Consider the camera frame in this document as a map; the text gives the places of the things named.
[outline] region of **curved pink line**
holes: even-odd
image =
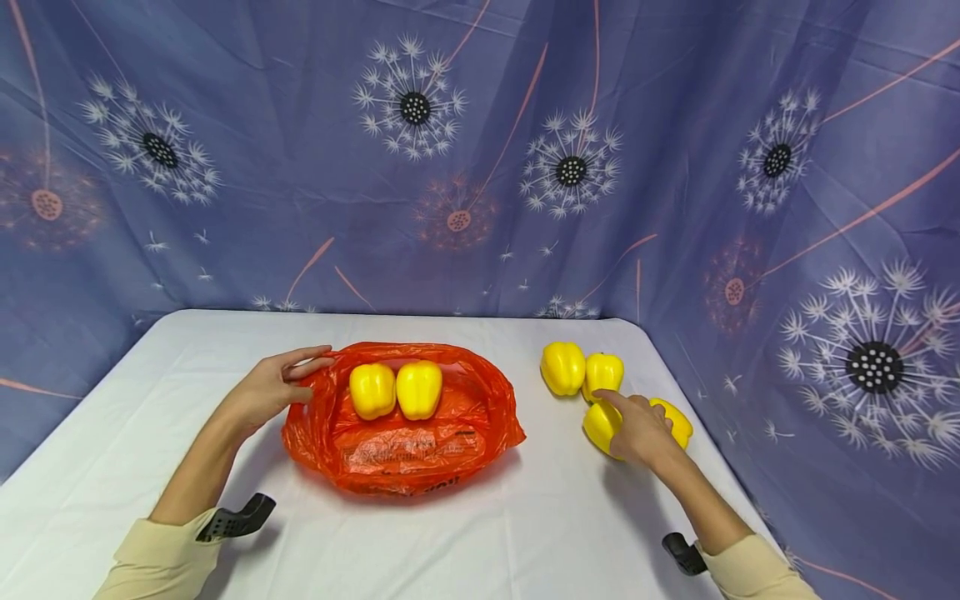
[[[464,47],[464,44],[467,43],[467,40],[470,39],[470,36],[473,35],[473,30],[477,28],[477,25],[480,23],[480,19],[483,18],[484,12],[487,11],[487,7],[490,5],[490,0],[484,3],[483,8],[480,9],[480,13],[477,14],[477,17],[473,19],[473,24],[470,25],[470,28],[467,30],[467,33],[464,35],[464,38],[460,40],[460,43],[457,45],[456,50],[453,51],[453,54],[444,61],[444,66],[450,65],[453,62],[454,57],[460,54],[460,49]]]
[[[333,243],[333,238],[332,238],[332,237],[331,237],[330,239],[326,240],[326,241],[324,242],[324,244],[323,244],[322,246],[320,246],[320,248],[319,248],[316,252],[313,253],[313,257],[312,257],[310,260],[308,260],[305,265],[303,265],[303,268],[302,268],[302,269],[300,269],[300,274],[297,276],[296,279],[294,279],[293,284],[290,286],[290,291],[287,292],[287,301],[288,301],[288,302],[290,301],[290,297],[291,297],[291,296],[293,295],[293,293],[294,293],[294,288],[296,288],[296,287],[297,287],[297,284],[300,283],[300,278],[303,277],[303,274],[307,272],[307,269],[309,269],[310,267],[313,266],[313,263],[315,263],[315,262],[317,262],[318,260],[320,260],[320,257],[324,255],[324,252],[326,252],[326,249],[329,248],[329,247],[330,247],[330,244],[332,244],[332,243]]]
[[[960,302],[957,302],[953,306],[948,306],[947,310],[944,311],[945,316],[952,317],[953,315],[960,313]],[[910,341],[903,345],[903,351],[901,354],[909,354],[916,349],[920,348],[920,341],[926,337],[926,334],[931,330],[936,329],[938,325],[934,323],[926,324],[920,331],[915,333]]]
[[[904,198],[906,198],[906,197],[909,196],[910,194],[916,192],[918,189],[924,187],[924,186],[927,185],[933,178],[935,178],[935,177],[937,177],[938,175],[940,175],[940,172],[943,171],[944,169],[946,169],[954,160],[957,159],[958,156],[960,156],[960,149],[957,149],[952,155],[948,156],[943,162],[941,162],[941,163],[938,164],[937,166],[933,167],[928,173],[926,173],[926,175],[924,175],[923,177],[921,177],[921,178],[919,178],[918,180],[914,181],[913,183],[907,185],[907,186],[904,187],[901,191],[899,191],[897,194],[895,194],[895,195],[891,196],[890,198],[886,199],[885,201],[883,201],[880,205],[878,205],[878,206],[876,206],[876,207],[874,207],[874,208],[871,208],[870,210],[868,210],[868,211],[867,211],[866,213],[864,213],[863,215],[857,217],[856,219],[853,219],[852,221],[850,221],[850,222],[847,223],[846,225],[842,226],[840,229],[836,230],[834,233],[831,233],[830,235],[828,235],[828,236],[825,237],[824,239],[820,240],[819,242],[816,242],[816,243],[810,245],[810,246],[807,247],[805,250],[801,250],[801,251],[797,252],[796,254],[794,254],[793,256],[790,256],[789,258],[787,258],[786,260],[784,260],[783,262],[781,262],[781,264],[777,265],[776,267],[774,267],[774,268],[771,269],[770,271],[767,271],[767,272],[764,273],[763,275],[757,277],[757,278],[756,278],[756,281],[754,281],[753,283],[751,283],[749,287],[753,287],[753,286],[757,285],[758,283],[760,283],[760,280],[763,279],[764,277],[766,277],[766,276],[768,276],[768,275],[770,275],[770,274],[772,274],[772,273],[775,273],[776,271],[779,271],[780,269],[782,269],[782,268],[785,267],[786,265],[790,264],[790,263],[793,262],[794,260],[797,260],[798,258],[800,258],[801,256],[803,256],[803,255],[806,254],[807,252],[810,252],[810,251],[814,250],[814,249],[817,248],[818,246],[822,246],[822,245],[826,244],[826,242],[830,241],[830,240],[833,239],[834,237],[836,237],[836,236],[838,236],[838,235],[841,235],[841,234],[847,232],[848,230],[850,230],[850,229],[852,229],[852,228],[855,228],[856,226],[860,225],[861,223],[863,223],[863,222],[866,221],[867,219],[869,219],[869,218],[871,218],[871,217],[877,216],[878,214],[880,214],[881,212],[883,212],[883,211],[886,210],[887,208],[893,206],[894,204],[896,204],[896,203],[898,203],[899,201],[903,200]]]
[[[90,32],[93,34],[93,36],[97,38],[97,42],[100,43],[100,47],[103,48],[104,52],[107,53],[107,58],[110,59],[110,62],[113,63],[113,67],[116,68],[117,73],[120,74],[120,77],[123,77],[124,79],[126,79],[126,76],[123,74],[123,69],[121,69],[120,65],[117,64],[117,61],[113,57],[113,54],[110,53],[109,48],[107,48],[107,45],[104,43],[103,39],[100,38],[100,34],[97,33],[97,30],[93,29],[93,23],[90,23],[90,20],[86,18],[86,15],[84,14],[84,12],[80,10],[79,6],[77,6],[76,0],[70,0],[70,4],[72,4],[73,8],[76,9],[77,12],[80,14],[80,18],[84,20],[84,23],[86,23],[86,28],[89,29]]]
[[[344,281],[344,283],[347,285],[347,287],[350,288],[350,291],[353,292],[353,294],[354,294],[357,298],[359,298],[360,300],[362,300],[363,302],[365,302],[365,303],[367,304],[367,306],[370,307],[370,310],[372,310],[373,312],[376,312],[376,309],[373,308],[373,305],[370,304],[370,302],[369,302],[366,298],[364,298],[363,295],[360,294],[360,292],[357,292],[357,289],[356,289],[355,287],[353,287],[353,284],[350,283],[350,280],[347,279],[347,276],[345,276],[344,273],[343,273],[343,271],[340,270],[340,267],[338,267],[337,265],[333,265],[333,270],[337,272],[337,275],[340,276],[340,279],[342,279],[342,280]]]
[[[851,582],[851,583],[853,583],[853,584],[857,584],[858,586],[861,586],[861,587],[863,587],[863,588],[868,589],[869,591],[872,591],[872,592],[875,593],[875,594],[878,594],[878,595],[881,596],[882,598],[885,598],[885,600],[899,600],[899,598],[898,598],[897,596],[892,596],[892,595],[888,594],[887,592],[883,591],[882,589],[880,589],[880,588],[875,588],[874,586],[871,586],[871,585],[868,584],[867,582],[862,581],[862,580],[859,580],[859,579],[857,579],[856,577],[853,577],[853,576],[851,576],[851,575],[848,575],[847,573],[841,573],[840,571],[834,571],[834,570],[831,569],[831,568],[827,568],[827,567],[825,567],[825,566],[820,566],[819,564],[811,563],[810,561],[805,561],[804,559],[802,559],[802,558],[800,558],[800,557],[797,557],[797,561],[800,562],[800,563],[805,564],[806,566],[809,566],[810,568],[814,568],[814,569],[817,569],[818,571],[824,572],[824,573],[826,573],[826,574],[828,574],[828,575],[833,575],[834,577],[839,577],[840,579],[843,579],[843,580],[845,580],[845,581],[849,581],[849,582]]]
[[[20,41],[23,42],[23,50],[27,53],[27,63],[34,76],[36,100],[40,104],[40,118],[43,119],[43,187],[50,187],[50,121],[47,119],[47,101],[43,96],[43,85],[40,84],[40,72],[36,68],[34,44],[30,41],[30,33],[27,31],[27,24],[23,20],[23,13],[20,12],[20,4],[17,0],[10,0],[10,10],[13,13],[13,20],[16,21],[16,30],[20,33]]]
[[[636,324],[640,324],[640,259],[636,260]]]
[[[952,44],[950,44],[950,46],[947,46],[946,48],[944,48],[943,50],[941,50],[941,51],[938,52],[937,54],[935,54],[935,55],[933,55],[932,57],[930,57],[929,59],[925,60],[924,62],[922,62],[922,63],[920,64],[920,66],[914,68],[912,71],[908,72],[906,75],[901,75],[900,77],[897,77],[897,78],[894,79],[892,82],[890,82],[890,83],[888,83],[887,85],[885,85],[884,87],[881,87],[881,88],[878,89],[877,91],[875,91],[875,92],[873,92],[873,93],[871,93],[871,94],[868,94],[868,95],[864,96],[863,98],[861,98],[860,100],[857,100],[856,102],[854,102],[853,104],[849,105],[848,107],[841,108],[841,109],[837,110],[837,111],[834,112],[832,115],[830,115],[830,116],[828,116],[827,118],[825,118],[825,119],[824,119],[824,123],[826,123],[826,122],[828,122],[828,121],[831,121],[831,120],[837,118],[838,116],[840,116],[840,115],[843,114],[844,112],[847,112],[848,110],[853,110],[854,108],[859,107],[860,105],[862,105],[863,103],[867,102],[867,101],[870,100],[871,98],[874,98],[875,96],[878,96],[879,94],[882,94],[883,92],[887,91],[888,89],[890,89],[890,88],[893,87],[894,85],[903,83],[905,80],[910,79],[911,76],[917,74],[919,71],[922,71],[923,69],[926,69],[928,66],[930,66],[931,64],[933,64],[933,63],[936,62],[937,60],[942,59],[943,57],[945,57],[945,56],[948,55],[949,53],[953,52],[953,51],[956,50],[957,48],[960,48],[960,39],[957,39],[957,40],[954,41]]]
[[[650,235],[646,236],[646,237],[643,238],[643,239],[636,240],[636,241],[633,243],[633,245],[631,245],[630,248],[628,248],[627,250],[623,251],[623,253],[620,254],[620,257],[616,259],[616,262],[613,263],[613,266],[610,268],[610,272],[607,273],[607,276],[604,277],[603,280],[602,280],[600,283],[597,283],[597,286],[596,286],[595,288],[593,288],[592,290],[590,290],[589,293],[588,293],[586,296],[582,297],[582,298],[580,299],[580,301],[584,301],[584,300],[586,300],[587,298],[589,298],[590,296],[593,296],[593,293],[596,292],[597,290],[599,290],[599,289],[600,289],[600,286],[603,285],[604,283],[606,283],[606,282],[607,282],[607,279],[609,279],[610,276],[613,275],[613,271],[616,270],[616,266],[617,266],[618,264],[620,264],[620,261],[623,260],[623,257],[626,256],[631,250],[633,250],[634,248],[637,248],[637,247],[639,247],[639,246],[642,246],[643,244],[646,244],[647,242],[649,242],[650,240],[654,239],[655,237],[657,237],[657,234],[656,234],[656,233],[651,233]]]
[[[507,148],[510,147],[511,140],[514,139],[514,133],[516,133],[516,127],[520,124],[520,117],[523,116],[523,112],[527,109],[527,105],[530,103],[530,96],[534,93],[534,87],[537,86],[537,81],[540,79],[540,72],[543,70],[543,61],[546,59],[546,49],[549,46],[549,43],[543,44],[543,51],[540,53],[540,62],[537,63],[537,69],[534,70],[533,79],[530,80],[530,84],[527,85],[527,95],[523,97],[523,104],[520,105],[520,110],[516,114],[516,119],[514,119],[514,127],[510,130],[510,135],[507,136],[506,143],[503,144],[503,150],[500,151],[500,156],[496,158],[496,163],[493,164],[493,168],[490,170],[490,174],[487,175],[487,180],[483,182],[483,185],[480,186],[480,191],[477,192],[476,197],[470,202],[470,206],[467,207],[467,210],[473,208],[473,205],[480,200],[480,197],[483,196],[483,193],[487,190],[487,185],[490,183],[490,180],[493,178],[493,174],[496,173],[497,167],[500,166],[500,161],[503,160],[503,156],[507,154]]]
[[[4,379],[0,377],[0,385],[19,390],[21,392],[32,392],[33,394],[44,394],[46,396],[56,396],[56,397],[65,397],[71,400],[82,400],[83,398],[79,396],[71,396],[69,394],[57,394],[56,392],[49,392],[47,390],[41,390],[40,388],[35,388],[32,385],[27,385],[26,383],[20,383],[19,381],[12,381],[10,379]]]
[[[597,93],[600,90],[600,0],[593,0],[593,100],[590,101],[590,114],[597,106]]]

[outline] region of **hand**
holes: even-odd
[[[635,465],[654,468],[661,459],[683,454],[670,430],[673,422],[664,416],[662,406],[650,406],[643,396],[621,396],[610,390],[597,390],[594,394],[613,405],[623,417],[620,430],[610,442],[610,452]]]
[[[296,382],[332,365],[333,359],[323,356],[328,352],[330,346],[315,346],[264,358],[227,394],[214,415],[249,437],[294,402],[310,401],[313,391]]]

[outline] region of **black dot center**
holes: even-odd
[[[156,133],[145,132],[140,138],[140,146],[156,162],[168,169],[176,169],[180,165],[177,151],[170,142]]]
[[[771,180],[775,180],[786,173],[792,159],[793,150],[786,144],[777,144],[763,159],[763,173]]]
[[[903,359],[886,342],[857,344],[844,361],[847,377],[868,394],[890,394],[903,381]]]
[[[430,101],[418,91],[408,91],[400,96],[400,117],[410,125],[423,125],[430,120],[431,112]]]
[[[579,156],[567,156],[557,163],[557,181],[564,187],[576,187],[587,178],[587,162]]]

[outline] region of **beige sleeve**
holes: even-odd
[[[197,541],[215,511],[181,527],[139,519],[113,555],[116,564],[93,600],[196,598],[220,554],[219,541]]]
[[[749,536],[717,556],[700,547],[713,582],[729,600],[819,600],[820,596],[790,568],[773,547]]]

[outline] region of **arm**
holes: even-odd
[[[114,555],[116,565],[94,600],[196,598],[217,565],[220,542],[197,536],[212,519],[243,442],[312,392],[296,382],[332,363],[329,346],[261,360],[200,430],[147,519],[139,519]]]
[[[754,532],[710,484],[690,457],[676,444],[651,470],[677,497],[693,525],[701,547],[716,556]]]
[[[683,507],[697,547],[724,597],[730,600],[818,600],[796,571],[740,518],[670,435],[662,406],[643,396],[608,390],[597,396],[623,417],[611,453],[648,467]]]

